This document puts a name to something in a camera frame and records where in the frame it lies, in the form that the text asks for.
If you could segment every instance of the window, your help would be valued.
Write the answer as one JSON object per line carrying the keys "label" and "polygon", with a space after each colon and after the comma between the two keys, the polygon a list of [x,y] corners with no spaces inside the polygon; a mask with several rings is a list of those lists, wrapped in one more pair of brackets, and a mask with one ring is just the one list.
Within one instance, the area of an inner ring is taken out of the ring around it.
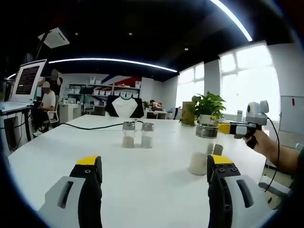
{"label": "window", "polygon": [[196,94],[204,94],[204,63],[200,63],[180,73],[176,94],[176,107],[184,101],[191,101]]}
{"label": "window", "polygon": [[221,96],[225,114],[246,115],[249,102],[267,100],[268,117],[279,120],[279,85],[271,55],[265,43],[254,44],[220,56]]}

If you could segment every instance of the potted plant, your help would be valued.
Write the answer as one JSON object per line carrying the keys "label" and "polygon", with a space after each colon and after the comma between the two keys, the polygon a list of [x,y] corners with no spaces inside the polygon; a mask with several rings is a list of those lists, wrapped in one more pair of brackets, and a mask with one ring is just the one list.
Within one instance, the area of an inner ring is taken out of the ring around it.
{"label": "potted plant", "polygon": [[211,116],[214,120],[223,118],[221,111],[226,110],[223,105],[223,98],[219,95],[214,95],[207,92],[207,95],[193,96],[192,102],[195,104],[194,115],[198,118],[201,124],[213,124]]}
{"label": "potted plant", "polygon": [[150,103],[147,102],[147,101],[143,101],[143,102],[142,102],[142,105],[143,105],[143,108],[144,108],[144,109],[147,109],[147,108],[149,108]]}

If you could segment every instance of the glass shaker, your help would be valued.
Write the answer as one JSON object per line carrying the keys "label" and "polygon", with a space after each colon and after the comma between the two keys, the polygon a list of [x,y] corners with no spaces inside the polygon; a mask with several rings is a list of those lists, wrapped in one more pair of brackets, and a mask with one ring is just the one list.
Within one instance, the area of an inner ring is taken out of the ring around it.
{"label": "glass shaker", "polygon": [[123,148],[133,148],[135,138],[135,122],[123,123]]}
{"label": "glass shaker", "polygon": [[142,144],[141,144],[142,148],[145,148],[145,149],[152,148],[153,132],[154,132],[153,123],[143,123],[143,125],[142,125]]}

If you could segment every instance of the led light strip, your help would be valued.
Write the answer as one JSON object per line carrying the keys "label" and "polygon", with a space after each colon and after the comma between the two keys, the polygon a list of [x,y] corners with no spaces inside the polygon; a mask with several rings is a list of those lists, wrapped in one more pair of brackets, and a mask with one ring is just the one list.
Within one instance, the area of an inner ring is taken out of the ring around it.
{"label": "led light strip", "polygon": [[16,74],[12,74],[11,76],[8,77],[8,79],[10,79],[11,77],[14,77]]}
{"label": "led light strip", "polygon": [[130,60],[124,60],[124,59],[115,59],[115,58],[71,58],[71,59],[62,59],[62,60],[56,60],[56,61],[50,61],[49,63],[60,63],[60,62],[68,62],[68,61],[114,61],[114,62],[123,62],[123,63],[134,63],[134,64],[139,64],[139,65],[145,65],[148,67],[155,67],[155,68],[159,68],[159,69],[163,69],[163,70],[168,70],[168,71],[172,71],[172,72],[177,72],[177,70],[172,70],[169,68],[165,68],[162,66],[157,66],[157,65],[153,65],[153,64],[148,64],[148,63],[141,63],[141,62],[135,62],[135,61],[130,61]]}
{"label": "led light strip", "polygon": [[249,42],[252,41],[252,38],[251,38],[250,34],[248,33],[248,31],[245,29],[245,27],[239,21],[239,19],[227,8],[227,6],[225,6],[219,0],[210,0],[210,1],[213,2],[222,11],[224,11],[224,13],[226,13],[228,17],[230,17],[230,19],[238,26],[238,28],[242,31],[242,33],[244,34],[244,36],[247,38],[247,40]]}

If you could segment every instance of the black ceiling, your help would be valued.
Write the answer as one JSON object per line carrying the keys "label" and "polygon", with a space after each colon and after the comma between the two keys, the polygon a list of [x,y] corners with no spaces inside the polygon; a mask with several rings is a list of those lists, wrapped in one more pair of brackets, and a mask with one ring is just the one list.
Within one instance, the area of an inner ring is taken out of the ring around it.
{"label": "black ceiling", "polygon": [[[257,0],[222,2],[240,19],[254,42],[290,42],[285,23],[264,4]],[[50,61],[117,58],[182,71],[248,44],[239,28],[210,0],[27,1],[18,9],[14,3],[11,7],[14,15],[10,23],[4,21],[2,30],[6,31],[1,53],[1,70],[5,76],[16,72],[26,53],[35,56],[37,36],[55,27],[63,30],[70,44],[54,49],[43,45],[38,58]],[[108,61],[65,62],[51,67],[62,73],[145,76],[159,81],[176,75],[147,66]]]}

